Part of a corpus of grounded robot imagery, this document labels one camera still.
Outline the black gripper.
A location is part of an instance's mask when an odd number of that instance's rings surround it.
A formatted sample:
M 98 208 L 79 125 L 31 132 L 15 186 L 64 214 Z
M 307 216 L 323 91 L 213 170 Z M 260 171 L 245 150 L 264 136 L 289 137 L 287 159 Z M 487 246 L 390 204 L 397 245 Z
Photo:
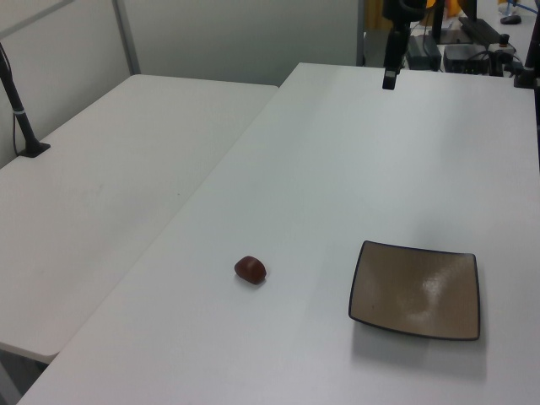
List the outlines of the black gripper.
M 391 22 L 391 32 L 388 35 L 385 57 L 382 88 L 395 89 L 397 75 L 402 68 L 408 67 L 408 50 L 410 33 L 404 38 L 402 49 L 402 36 L 399 32 L 410 29 L 410 24 L 419 22 L 426 12 L 426 0 L 384 0 L 382 16 Z

